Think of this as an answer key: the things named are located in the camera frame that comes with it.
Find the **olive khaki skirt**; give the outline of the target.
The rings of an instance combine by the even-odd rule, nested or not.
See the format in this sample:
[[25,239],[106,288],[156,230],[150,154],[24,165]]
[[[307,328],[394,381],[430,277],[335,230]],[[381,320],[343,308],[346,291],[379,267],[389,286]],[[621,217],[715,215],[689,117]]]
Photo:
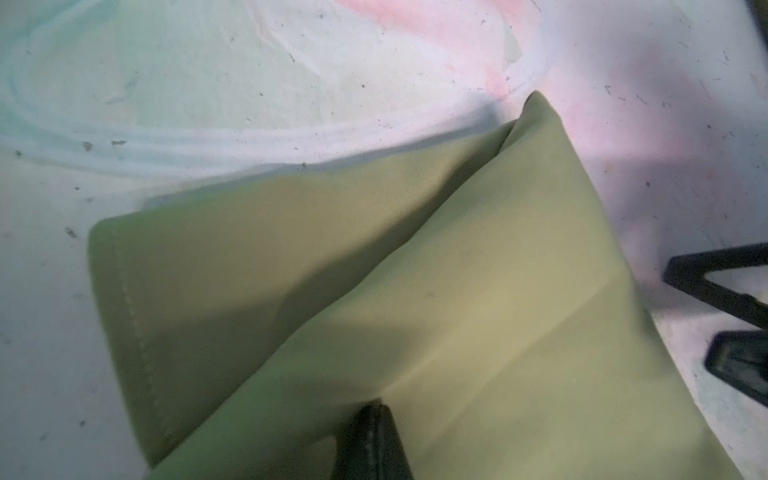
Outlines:
[[330,479],[380,400],[418,479],[736,479],[546,98],[425,149],[98,222],[154,479]]

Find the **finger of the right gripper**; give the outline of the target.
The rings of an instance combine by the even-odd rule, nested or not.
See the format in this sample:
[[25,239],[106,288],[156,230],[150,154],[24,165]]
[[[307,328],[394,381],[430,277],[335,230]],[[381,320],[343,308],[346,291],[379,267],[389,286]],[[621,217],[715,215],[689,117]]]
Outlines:
[[727,385],[767,406],[767,333],[723,331],[712,340],[705,369]]

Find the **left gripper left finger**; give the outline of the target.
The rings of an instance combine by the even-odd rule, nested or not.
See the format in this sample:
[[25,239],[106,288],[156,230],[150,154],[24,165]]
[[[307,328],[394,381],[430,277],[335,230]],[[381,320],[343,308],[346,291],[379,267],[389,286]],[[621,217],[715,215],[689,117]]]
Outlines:
[[342,434],[331,478],[413,479],[392,411],[380,400],[363,407]]

